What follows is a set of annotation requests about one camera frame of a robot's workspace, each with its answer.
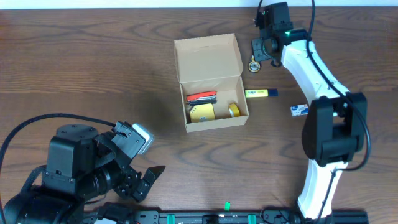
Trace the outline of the correction tape dispenser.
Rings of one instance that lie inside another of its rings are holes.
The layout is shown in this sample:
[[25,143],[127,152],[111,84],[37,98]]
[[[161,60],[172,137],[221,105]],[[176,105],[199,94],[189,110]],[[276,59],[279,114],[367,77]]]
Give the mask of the correction tape dispenser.
[[254,56],[251,57],[250,62],[248,63],[248,70],[251,73],[257,73],[261,69],[261,64],[258,61],[255,61]]

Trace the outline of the yellow highlighter blue cap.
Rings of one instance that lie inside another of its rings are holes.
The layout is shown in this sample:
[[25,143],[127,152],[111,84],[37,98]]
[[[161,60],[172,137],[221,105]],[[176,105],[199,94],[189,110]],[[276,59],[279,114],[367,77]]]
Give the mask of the yellow highlighter blue cap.
[[244,93],[246,98],[263,98],[279,95],[277,89],[245,90]]

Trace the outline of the brown cardboard box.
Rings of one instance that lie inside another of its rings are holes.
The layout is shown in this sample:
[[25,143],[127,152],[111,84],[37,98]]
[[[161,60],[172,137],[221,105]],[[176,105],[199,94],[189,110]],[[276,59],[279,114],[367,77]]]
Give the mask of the brown cardboard box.
[[[175,67],[180,86],[186,132],[242,126],[249,118],[241,74],[243,62],[234,34],[174,41]],[[215,120],[192,123],[188,95],[216,91]],[[232,118],[228,105],[236,103],[241,115]]]

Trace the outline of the blue white staples box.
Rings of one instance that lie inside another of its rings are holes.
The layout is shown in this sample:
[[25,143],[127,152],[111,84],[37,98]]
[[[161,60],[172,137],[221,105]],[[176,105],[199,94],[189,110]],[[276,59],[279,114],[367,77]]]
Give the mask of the blue white staples box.
[[290,107],[290,111],[293,117],[295,116],[304,116],[309,112],[309,108],[307,104],[303,105],[293,105]]

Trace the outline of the clear yellow tape roll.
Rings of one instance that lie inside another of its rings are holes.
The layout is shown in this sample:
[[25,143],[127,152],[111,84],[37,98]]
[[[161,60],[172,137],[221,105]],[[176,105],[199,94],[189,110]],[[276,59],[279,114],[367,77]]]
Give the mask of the clear yellow tape roll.
[[229,104],[228,109],[232,118],[239,117],[241,115],[240,110],[236,103]]

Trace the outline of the yellow sticky note pad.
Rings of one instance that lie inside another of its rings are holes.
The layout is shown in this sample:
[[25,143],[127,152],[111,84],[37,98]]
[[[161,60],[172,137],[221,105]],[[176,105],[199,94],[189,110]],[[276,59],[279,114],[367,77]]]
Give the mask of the yellow sticky note pad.
[[215,120],[215,112],[211,103],[193,106],[189,115],[192,123]]

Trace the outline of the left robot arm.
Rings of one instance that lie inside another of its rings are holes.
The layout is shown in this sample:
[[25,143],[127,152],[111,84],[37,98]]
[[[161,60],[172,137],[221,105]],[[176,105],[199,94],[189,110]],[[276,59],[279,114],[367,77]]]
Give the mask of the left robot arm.
[[141,125],[127,122],[105,133],[84,124],[58,128],[46,165],[34,169],[4,207],[6,223],[80,223],[85,205],[110,190],[124,200],[143,201],[165,166],[142,174],[131,162],[153,141]]

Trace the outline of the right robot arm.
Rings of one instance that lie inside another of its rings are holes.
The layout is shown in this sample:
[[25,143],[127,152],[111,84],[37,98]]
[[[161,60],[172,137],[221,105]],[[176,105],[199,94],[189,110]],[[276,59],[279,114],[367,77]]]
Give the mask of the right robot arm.
[[366,97],[351,93],[331,74],[304,29],[262,29],[252,48],[255,61],[270,60],[273,66],[286,68],[310,105],[302,130],[307,176],[290,221],[357,222],[347,213],[335,215],[331,203],[341,175],[359,170],[369,159],[365,156],[357,166],[348,166],[357,152],[371,147]]

